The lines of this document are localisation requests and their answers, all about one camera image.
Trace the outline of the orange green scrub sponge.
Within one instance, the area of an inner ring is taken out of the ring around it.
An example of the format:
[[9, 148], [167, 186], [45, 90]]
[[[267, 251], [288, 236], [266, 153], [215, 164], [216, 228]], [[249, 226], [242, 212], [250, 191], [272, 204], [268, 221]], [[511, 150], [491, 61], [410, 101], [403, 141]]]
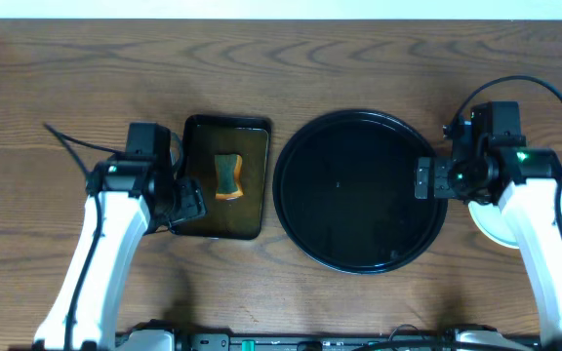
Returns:
[[215, 198], [219, 201], [229, 201], [244, 195], [240, 176], [243, 160], [239, 154], [217, 154], [215, 169], [217, 175], [217, 189]]

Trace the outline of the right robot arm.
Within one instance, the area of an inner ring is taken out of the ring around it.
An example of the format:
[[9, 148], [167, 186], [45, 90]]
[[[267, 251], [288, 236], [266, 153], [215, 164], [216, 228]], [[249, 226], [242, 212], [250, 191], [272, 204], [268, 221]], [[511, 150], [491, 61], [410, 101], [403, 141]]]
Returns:
[[466, 202], [488, 238], [521, 253], [542, 349], [562, 350], [562, 167], [555, 152], [500, 147], [464, 160], [420, 157], [415, 177], [417, 198]]

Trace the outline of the light blue plate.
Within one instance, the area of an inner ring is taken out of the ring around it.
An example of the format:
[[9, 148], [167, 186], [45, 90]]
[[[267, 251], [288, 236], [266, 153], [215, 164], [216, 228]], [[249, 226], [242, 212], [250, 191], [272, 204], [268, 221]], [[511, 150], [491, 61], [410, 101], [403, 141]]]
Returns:
[[504, 222], [498, 206], [469, 202], [470, 216], [477, 228], [490, 240], [510, 249], [518, 249], [515, 236]]

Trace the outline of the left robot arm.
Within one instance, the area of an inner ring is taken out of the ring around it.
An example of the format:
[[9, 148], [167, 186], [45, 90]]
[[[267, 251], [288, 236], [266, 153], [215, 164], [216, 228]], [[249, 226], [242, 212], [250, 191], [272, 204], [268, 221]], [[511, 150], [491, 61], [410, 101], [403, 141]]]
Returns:
[[56, 301], [39, 326], [35, 350], [172, 350], [169, 331], [118, 343], [117, 317], [141, 238], [203, 217], [199, 181], [144, 161], [97, 163], [87, 181], [80, 239]]

